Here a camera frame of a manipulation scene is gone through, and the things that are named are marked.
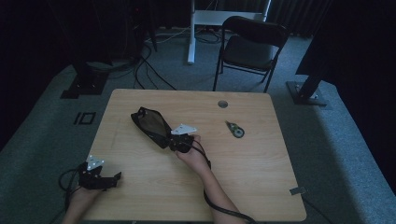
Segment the black cable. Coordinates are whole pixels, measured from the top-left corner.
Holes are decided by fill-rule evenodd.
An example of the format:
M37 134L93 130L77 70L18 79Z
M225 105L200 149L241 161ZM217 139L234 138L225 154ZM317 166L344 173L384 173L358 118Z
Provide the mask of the black cable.
M250 216L247 216L245 214L238 213L238 212L235 212L235 211L232 211L232 210L228 210L228 209L225 209L225 208L222 208L222 207L219 207L219 206L213 204L209 200L209 198L207 197L205 191L204 191L204 197L205 197L205 201L207 202L207 204L209 204L213 209L218 210L221 213L224 213L224 214L227 214L227 215L230 215L230 216L233 216L233 217L240 217L240 218L248 221L249 223L257 224L257 222Z
M157 71L155 71L155 69L151 66L151 64L150 64L145 58L142 58L142 59L143 59L143 61L148 65L148 67L151 68L151 70L155 73L155 75L156 75L158 78L160 78L164 83L166 83L166 85L168 85L168 86L169 86L170 88L172 88L174 91L177 90L174 86L172 86L169 82L167 82L163 77L161 77L160 74L158 74Z
M144 45L144 46L148 47L148 56L146 56L146 59L147 59L151 55L152 50L151 50L151 48L149 46L147 46L147 45ZM142 64L144 62L142 59L144 59L144 57L140 56L139 65L134 70L134 86L136 85L136 82L137 82L139 84L139 86L144 90L145 87L140 83L140 81L139 81L139 79L137 77L137 72L139 71L140 66L142 66Z
M68 206L69 206L69 203L70 203L70 197L71 197L77 190L79 190L79 189L81 188L81 187L79 187L79 188L77 188L77 189L72 190L72 185L73 185L73 182L74 182L74 180L75 180L76 174L78 174L78 170L80 169L80 166L81 166L81 165L79 165L76 169L67 170L67 171L63 172L63 173L59 176L59 178L58 178L58 185L59 185L59 187L60 187L63 191L65 191L65 194L64 194L64 208L63 208L61 211L59 211L59 212L52 218L52 220L49 222L49 224L54 223L54 222L61 216L61 214L67 210L67 208L68 208ZM65 175L70 174L70 173L72 173L72 172L73 172L73 174L71 175L71 177L70 177L70 179L69 179L69 181L68 181L67 187L65 187L64 184L62 183L62 180L64 179L64 176L65 176Z
M323 216L324 219L326 219L330 224L333 224L333 222L328 217L326 217L318 208L316 208L311 202L309 202L305 197L303 197L303 195L301 196L301 198L303 199L304 202L309 204L309 206L315 209L315 211L317 211L321 216Z
M147 57L143 57L143 56L141 56L140 57L140 59L141 59L141 63L137 66L137 68L136 68L136 70L135 70L135 72L134 72L134 80L135 80L135 82L137 82L138 84L139 84L139 86L140 87L142 87L142 89L144 90L145 89L145 87L142 85L142 83L140 83L140 81L139 81L139 79L138 79L138 70L139 70L139 68L140 68L140 66L143 64L143 63L145 63L146 65L148 65L149 66L149 68L154 72L154 74L158 77L158 78L160 78L164 83L166 83L170 88L172 88L174 91L176 91L177 89L174 87L174 86L172 86L168 81L166 81L163 77L161 77L160 76L160 74L158 74L158 72L151 66L151 64L147 61L147 59L149 58L149 56L151 55L151 52L152 52L152 50L151 50L151 48L148 46L148 45L144 45L146 48L148 48L148 50L149 50L149 53L148 53L148 56ZM148 79L151 81L151 83L157 88L157 90L158 90L158 87L155 85L155 83L152 81L152 79L149 77L149 75L148 75Z

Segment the hand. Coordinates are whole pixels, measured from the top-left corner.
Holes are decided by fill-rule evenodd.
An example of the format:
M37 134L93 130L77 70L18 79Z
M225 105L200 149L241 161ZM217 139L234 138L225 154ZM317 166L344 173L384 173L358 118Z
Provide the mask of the hand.
M192 142L192 145L204 152L200 144L198 144L201 141L201 136L193 135L193 137L194 141ZM179 151L176 151L175 153L177 157L184 161L195 173L197 173L199 176L202 176L206 172L210 172L210 168L207 165L205 157L200 152L198 152L196 148L192 147L190 148L190 151L186 153Z

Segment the forearm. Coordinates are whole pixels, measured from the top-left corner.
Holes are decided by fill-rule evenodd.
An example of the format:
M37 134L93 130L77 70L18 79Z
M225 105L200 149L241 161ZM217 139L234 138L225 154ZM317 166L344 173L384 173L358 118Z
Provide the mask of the forearm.
M231 199L227 196L227 194L222 189L219 181L216 179L212 171L204 172L200 175L201 180L204 184L204 189L206 192L207 197L209 198L210 202L213 204L225 208L227 210L231 210L234 212L239 212L236 206L233 204ZM212 216L214 219L214 223L216 224L245 224L245 221L239 217L234 217L225 213L222 213L214 208L210 208L212 212Z

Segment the sensor tracker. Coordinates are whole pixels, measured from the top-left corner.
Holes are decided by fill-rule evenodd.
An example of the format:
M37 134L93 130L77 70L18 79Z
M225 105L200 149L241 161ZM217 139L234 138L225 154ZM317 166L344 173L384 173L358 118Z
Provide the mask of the sensor tracker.
M191 127L189 125L186 124L180 124L180 126L178 126L176 129L174 129L173 131L171 131L171 134L184 134L184 133L194 133L196 132L197 129L194 127Z
M105 161L99 160L99 159L95 158L93 155L90 155L87 158L87 163L88 163L87 170L90 171L90 170L95 169L96 167L103 165L105 163Z

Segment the cable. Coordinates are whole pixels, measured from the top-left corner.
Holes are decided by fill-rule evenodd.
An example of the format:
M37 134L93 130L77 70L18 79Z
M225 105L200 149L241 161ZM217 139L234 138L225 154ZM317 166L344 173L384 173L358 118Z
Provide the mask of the cable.
M317 209L311 202L309 202L305 197L303 197L303 195L301 196L303 198L303 201L306 202L309 206L311 206L313 209L315 209L315 211L317 211L321 216L324 217L324 219L326 219L330 224L333 224L333 222L326 217L319 209Z
M147 61L147 59L149 58L149 56L151 55L151 48L148 46L148 45L144 45L146 48L148 48L148 50L149 50L149 54L148 54L148 56L145 58L145 57L141 57L140 59L141 59L141 63L137 66L137 68L136 68L136 70L135 70L135 72L134 72L134 80L135 80L135 82L137 82L141 87L142 87L142 89L144 90L145 89L145 87L140 83L140 81L139 81L139 79L138 79L138 77L137 77L137 72L138 72L138 70L139 70L139 68L140 68L140 66L143 64L143 63L145 63L146 65L148 65L148 67L154 72L154 74L160 79L160 80L162 80L164 83L166 83L166 85L168 85L170 88L172 88L174 91L176 91L177 89L174 87L174 86L172 86L172 84L170 84L168 81L166 81L163 77L161 77L160 76L160 74L158 74L158 72L151 66L151 64ZM158 90L158 87L155 85L155 83L152 81L152 79L149 77L149 75L148 75L148 79L150 80L150 82L157 88L157 90Z
M66 172L63 172L63 173L59 176L59 178L58 178L58 185L59 185L59 187L60 187L63 191L65 191L65 194L64 194L64 208L63 208L61 211L59 211L59 212L52 218L52 220L49 222L49 224L54 223L54 222L61 216L61 214L67 210L67 208L68 208L68 206L69 206L69 203L70 203L70 197L71 197L77 190L79 190L79 189L81 188L81 187L79 187L79 188L77 188L77 189L72 190L73 182L74 182L74 180L75 180L76 174L78 174L78 170L79 170L80 167L81 167L81 165L79 165L76 169L67 170ZM71 175L71 177L70 177L70 179L69 179L69 181L68 181L67 187L65 187L64 184L62 183L62 180L64 179L64 176L65 176L65 175L70 174L70 173L72 173L72 172L73 172L73 174Z

